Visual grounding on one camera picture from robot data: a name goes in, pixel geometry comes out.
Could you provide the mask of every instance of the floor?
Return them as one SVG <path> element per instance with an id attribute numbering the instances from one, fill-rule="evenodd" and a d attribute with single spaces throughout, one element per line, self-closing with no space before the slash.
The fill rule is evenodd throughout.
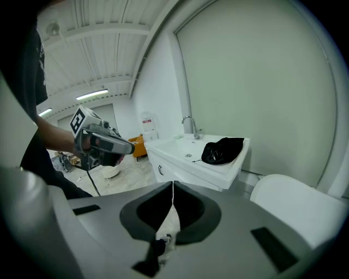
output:
<path id="1" fill-rule="evenodd" d="M 89 172 L 102 196 L 142 188 L 157 182 L 148 157 L 141 157 L 139 162 L 137 162 L 132 155 L 125 156 L 119 165 L 120 172 L 110 180 L 104 178 L 103 168 L 103 166 L 98 166 Z M 94 197 L 97 196 L 86 171 L 74 168 L 72 172 L 63 173 L 77 187 Z"/>
<path id="2" fill-rule="evenodd" d="M 119 168 L 120 172 L 110 180 L 104 178 L 102 173 L 103 166 L 99 166 L 90 171 L 90 175 L 102 196 L 142 188 L 157 182 L 148 157 L 141 157 L 139 162 L 137 162 L 132 155 L 127 155 L 119 165 Z M 74 168 L 72 172 L 64 173 L 64 176 L 92 196 L 97 196 L 85 171 Z M 232 185 L 232 188 L 234 188 L 234 190 L 232 190 L 233 194 L 249 199 L 253 186 L 238 180 L 236 183 L 237 185 Z M 166 263 L 169 259 L 171 252 L 175 249 L 176 235 L 179 231 L 179 217 L 175 207 L 172 206 L 156 233 L 157 239 L 163 234 L 169 233 L 172 235 L 172 241 L 166 247 L 165 253 L 158 258 L 159 263 Z"/>

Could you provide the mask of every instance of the person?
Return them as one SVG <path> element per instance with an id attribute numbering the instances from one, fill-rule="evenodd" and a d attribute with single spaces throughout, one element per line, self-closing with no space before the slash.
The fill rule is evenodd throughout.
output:
<path id="1" fill-rule="evenodd" d="M 23 156 L 21 166 L 40 177 L 48 185 L 60 187 L 67 199 L 91 197 L 91 195 L 78 188 L 74 183 L 66 179 L 62 172 L 57 172 L 52 165 L 49 153 L 46 149 L 67 151 L 80 154 L 74 148 L 74 137 L 69 131 L 57 128 L 37 115 L 37 105 L 47 99 L 44 73 L 44 48 L 37 31 L 37 21 L 29 27 L 23 40 L 17 36 L 13 38 L 13 44 L 7 50 L 7 57 L 1 62 L 1 70 L 5 80 L 16 97 L 19 104 L 34 121 L 38 130 L 33 136 Z M 83 143 L 83 149 L 91 147 L 87 139 Z"/>

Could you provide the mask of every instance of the ceiling beam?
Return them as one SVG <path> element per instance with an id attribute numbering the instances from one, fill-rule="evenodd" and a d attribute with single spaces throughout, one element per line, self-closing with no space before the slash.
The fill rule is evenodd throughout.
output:
<path id="1" fill-rule="evenodd" d="M 130 86 L 130 91 L 128 96 L 131 97 L 133 88 L 135 86 L 135 81 L 137 79 L 137 75 L 140 69 L 140 66 L 142 64 L 143 61 L 143 57 L 146 54 L 150 43 L 152 42 L 156 32 L 158 31 L 158 29 L 160 28 L 162 22 L 164 21 L 164 19 L 166 18 L 166 16 L 170 13 L 170 11 L 173 9 L 173 7 L 179 2 L 180 0 L 169 0 L 168 3 L 165 5 L 165 7 L 163 8 L 163 10 L 161 11 L 160 15 L 158 16 L 157 20 L 154 22 L 152 29 L 150 30 L 146 41 L 144 42 L 141 52 L 138 56 L 137 62 L 136 62 L 136 66 L 135 66 L 135 70 L 133 73 L 133 79 L 132 79 L 132 83 Z"/>
<path id="2" fill-rule="evenodd" d="M 102 86 L 102 85 L 108 84 L 108 83 L 131 82 L 131 81 L 132 81 L 132 78 L 130 76 L 114 76 L 114 77 L 106 77 L 106 78 L 100 78 L 98 80 L 89 81 L 89 85 L 91 87 L 95 87 L 95 86 Z M 71 86 L 65 90 L 57 91 L 49 97 L 49 100 L 54 101 L 55 98 L 63 98 L 67 95 L 70 95 L 73 92 L 88 89 L 88 88 L 90 88 L 89 85 L 87 83 L 82 83 L 82 84 L 77 84 L 77 85 Z"/>
<path id="3" fill-rule="evenodd" d="M 150 29 L 148 26 L 132 23 L 105 23 L 73 29 L 71 31 L 63 33 L 63 37 L 65 41 L 69 43 L 71 41 L 86 38 L 89 36 L 117 33 L 128 33 L 147 36 L 150 33 Z M 56 47 L 62 46 L 63 42 L 60 36 L 56 36 L 44 41 L 43 44 L 45 51 L 51 51 Z"/>

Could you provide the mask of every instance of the person's hand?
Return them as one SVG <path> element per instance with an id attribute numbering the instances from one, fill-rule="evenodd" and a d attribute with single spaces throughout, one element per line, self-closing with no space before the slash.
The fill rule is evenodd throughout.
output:
<path id="1" fill-rule="evenodd" d="M 96 144 L 99 145 L 100 139 L 97 138 L 96 139 Z M 82 142 L 82 150 L 88 151 L 91 148 L 91 136 L 87 136 L 84 138 L 83 142 Z M 73 154 L 78 157 L 81 158 L 81 153 L 79 151 L 77 151 L 74 147 L 73 150 Z"/>
<path id="2" fill-rule="evenodd" d="M 120 164 L 123 160 L 124 160 L 124 155 L 121 155 L 121 157 L 117 161 L 116 165 Z"/>

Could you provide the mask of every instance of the white sink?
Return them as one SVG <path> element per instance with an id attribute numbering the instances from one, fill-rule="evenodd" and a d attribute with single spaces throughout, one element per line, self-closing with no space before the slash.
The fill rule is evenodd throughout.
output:
<path id="1" fill-rule="evenodd" d="M 154 153 L 165 159 L 163 163 L 167 169 L 170 169 L 183 182 L 194 183 L 196 177 L 198 185 L 200 185 L 202 180 L 205 180 L 220 189 L 228 189 L 241 170 L 242 163 L 249 148 L 250 139 L 244 139 L 243 149 L 234 161 L 224 165 L 209 165 L 202 161 L 193 161 L 201 159 L 203 149 L 208 142 L 217 142 L 225 136 L 200 135 L 200 139 L 194 139 L 193 134 L 182 134 L 179 136 L 182 137 L 158 139 L 145 143 L 151 163 L 152 153 Z M 158 165 L 160 166 L 161 164 L 156 162 L 156 164 L 152 165 L 155 173 L 157 173 L 155 168 L 158 168 Z"/>

